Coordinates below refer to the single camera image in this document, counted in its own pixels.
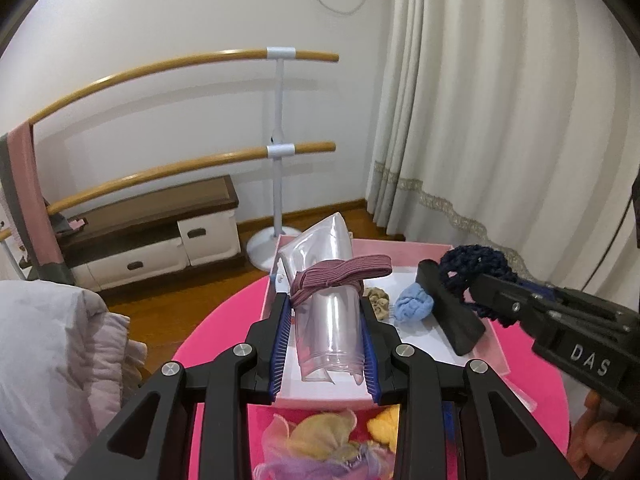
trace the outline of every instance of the pink round table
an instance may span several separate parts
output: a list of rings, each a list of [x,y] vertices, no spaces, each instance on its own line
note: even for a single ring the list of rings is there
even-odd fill
[[[185,367],[206,363],[237,343],[243,342],[249,327],[260,319],[262,302],[269,285],[264,277],[233,295],[200,323],[175,353],[174,360]],[[519,327],[503,328],[494,323],[502,350],[510,363],[508,380],[532,397],[538,404],[533,416],[566,453],[569,442],[569,409],[560,373],[531,351],[532,339]],[[200,432],[203,406],[196,411],[189,478],[198,477]],[[302,410],[288,412],[289,420],[299,422],[306,416]],[[273,418],[274,408],[249,406],[248,421],[252,467],[262,462],[260,436]]]

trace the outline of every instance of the metal bolt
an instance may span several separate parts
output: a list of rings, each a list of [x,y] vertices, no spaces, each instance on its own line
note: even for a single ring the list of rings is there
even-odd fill
[[[482,359],[474,359],[469,363],[469,367],[476,374],[484,374],[489,369],[489,365],[482,361]]]
[[[402,357],[411,357],[415,354],[415,348],[411,345],[401,344],[396,346],[396,353]]]
[[[180,363],[175,361],[169,361],[168,363],[164,363],[161,368],[162,375],[172,376],[177,374],[180,371]]]
[[[238,357],[244,357],[245,355],[249,355],[253,349],[254,348],[249,345],[249,343],[240,343],[239,345],[234,346],[234,354]]]

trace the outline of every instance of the wooden floor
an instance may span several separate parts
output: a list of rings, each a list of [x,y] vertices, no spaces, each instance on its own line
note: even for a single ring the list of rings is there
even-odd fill
[[[364,208],[364,201],[345,205],[344,208],[340,208],[340,212],[355,238],[391,239],[373,223]],[[306,214],[294,213],[286,215],[285,221],[287,225],[304,230],[332,212],[320,209]],[[263,226],[260,222],[239,226],[242,244]],[[106,301],[112,312],[131,318],[130,337],[148,345],[146,368],[154,372],[174,355],[180,343],[212,310],[266,274],[245,262],[227,270],[169,279],[167,283],[126,292]]]

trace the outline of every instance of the white drawer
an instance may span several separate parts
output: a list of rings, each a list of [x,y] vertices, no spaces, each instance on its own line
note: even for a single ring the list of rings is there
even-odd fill
[[[80,288],[87,288],[88,290],[93,290],[97,292],[100,290],[100,285],[95,281],[94,276],[89,270],[89,265],[82,264],[77,267],[73,267],[71,269],[71,273],[76,279],[76,286]]]
[[[193,266],[224,260],[240,252],[235,210],[181,220],[178,228]]]
[[[153,276],[183,270],[189,265],[181,238],[114,254],[87,264],[101,288],[146,280]]]

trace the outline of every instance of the stand base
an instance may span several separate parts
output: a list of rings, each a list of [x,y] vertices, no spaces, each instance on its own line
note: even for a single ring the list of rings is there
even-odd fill
[[[246,243],[246,254],[252,266],[260,270],[271,270],[273,261],[276,257],[276,244],[278,237],[274,236],[274,228],[267,227],[262,231],[258,231],[249,238]],[[282,234],[287,236],[298,236],[300,231],[293,227],[282,227]]]

